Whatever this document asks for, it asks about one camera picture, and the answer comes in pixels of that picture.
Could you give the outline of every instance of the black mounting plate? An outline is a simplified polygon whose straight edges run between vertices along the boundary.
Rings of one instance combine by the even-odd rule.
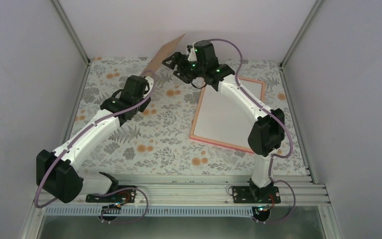
[[[135,186],[118,185],[117,190],[122,189],[122,188],[135,188]],[[123,198],[125,198],[125,194],[123,192],[128,192],[129,195],[131,195],[131,193],[134,193],[134,196],[131,196],[128,200],[128,203],[134,203],[135,194],[137,192],[133,189],[127,189],[125,191],[122,191],[122,192],[119,192],[117,194],[113,194],[113,195],[110,195],[107,197],[99,197],[99,196],[95,196],[93,194],[87,194],[86,202],[88,202],[88,203],[117,203],[117,202],[122,202]]]
[[[233,195],[233,203],[236,203],[236,204],[258,204],[258,203],[271,204],[272,203],[271,198],[267,195],[262,200],[256,201],[250,192],[250,186],[232,186],[232,195]],[[281,202],[281,196],[279,194],[278,187],[273,187],[271,191],[269,192],[269,195],[273,196],[275,204],[278,204]]]

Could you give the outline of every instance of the white panel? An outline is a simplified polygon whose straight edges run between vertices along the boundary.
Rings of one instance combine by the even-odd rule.
[[[85,68],[49,0],[0,0],[0,238],[18,238],[35,157],[61,143]]]
[[[315,0],[60,0],[89,57],[152,56],[187,33],[193,41],[225,38],[246,59],[281,61]],[[221,58],[237,58],[216,44]]]
[[[261,99],[263,84],[241,82]],[[249,148],[247,139],[253,124],[253,119],[247,118],[233,101],[208,86],[204,91],[194,135]]]
[[[344,238],[382,238],[382,0],[325,1],[286,79]]]

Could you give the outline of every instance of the gray wall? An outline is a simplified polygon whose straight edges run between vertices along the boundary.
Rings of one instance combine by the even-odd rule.
[[[0,238],[18,237],[35,156],[61,142],[84,71],[49,0],[0,0]]]
[[[382,0],[326,0],[285,69],[344,238],[382,238]]]

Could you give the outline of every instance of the floral tablecloth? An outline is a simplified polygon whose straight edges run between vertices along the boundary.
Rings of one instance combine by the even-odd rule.
[[[123,88],[130,75],[139,75],[150,59],[143,57],[98,57],[91,70],[77,112],[72,135],[99,110],[100,104]],[[225,60],[233,69],[238,60]],[[162,66],[157,88],[143,113],[125,123],[100,143],[83,162],[81,172],[166,175],[251,175],[254,155],[189,139],[200,90],[184,84]],[[266,103],[281,108],[295,150],[289,159],[276,159],[274,175],[305,175],[299,144],[291,120],[277,62],[245,61],[240,76],[266,83]],[[286,154],[285,137],[279,152]]]

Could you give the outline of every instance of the tabletop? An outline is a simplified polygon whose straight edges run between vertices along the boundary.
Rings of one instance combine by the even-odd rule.
[[[113,92],[123,88],[130,75],[139,75],[146,57],[97,57],[91,64],[72,135],[79,131]],[[239,60],[223,60],[236,69]],[[306,175],[299,143],[282,85],[279,65],[274,61],[244,60],[240,76],[265,82],[265,103],[281,108],[292,135],[294,151],[288,159],[276,158],[273,175]],[[108,139],[100,143],[82,163],[80,172],[150,175],[251,175],[254,154],[189,139],[201,90],[184,84],[162,66],[151,103]],[[285,137],[279,154],[287,154]]]

